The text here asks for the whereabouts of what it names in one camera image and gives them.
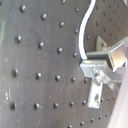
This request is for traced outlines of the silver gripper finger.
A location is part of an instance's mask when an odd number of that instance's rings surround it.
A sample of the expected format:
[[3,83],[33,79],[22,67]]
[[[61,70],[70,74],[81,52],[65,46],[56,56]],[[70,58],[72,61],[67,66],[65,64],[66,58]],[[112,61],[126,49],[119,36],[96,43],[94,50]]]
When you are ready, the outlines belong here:
[[110,70],[108,76],[113,81],[122,81],[128,64],[128,37],[123,38],[109,48]]

